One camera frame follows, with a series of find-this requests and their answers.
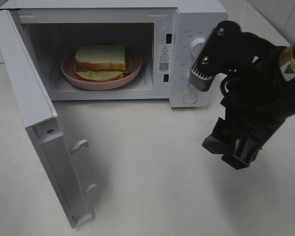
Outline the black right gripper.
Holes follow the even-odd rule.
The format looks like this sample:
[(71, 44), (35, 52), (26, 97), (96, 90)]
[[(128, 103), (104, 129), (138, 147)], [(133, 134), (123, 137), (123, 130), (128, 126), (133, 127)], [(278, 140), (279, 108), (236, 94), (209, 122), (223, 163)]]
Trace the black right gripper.
[(232, 94), (224, 94), (221, 105), (225, 118), (218, 118), (212, 133), (202, 143), (210, 153), (223, 154), (222, 160), (236, 170), (248, 168), (285, 121), (277, 114), (248, 112), (239, 104)]

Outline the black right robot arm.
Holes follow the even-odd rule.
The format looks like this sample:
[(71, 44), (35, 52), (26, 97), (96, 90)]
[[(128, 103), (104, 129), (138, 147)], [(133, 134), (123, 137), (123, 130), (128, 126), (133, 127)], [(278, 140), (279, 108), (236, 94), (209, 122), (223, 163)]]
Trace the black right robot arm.
[(229, 71), (220, 90), (225, 116), (202, 145), (234, 169), (244, 169), (285, 120), (295, 115), (295, 42), (273, 46), (251, 69)]

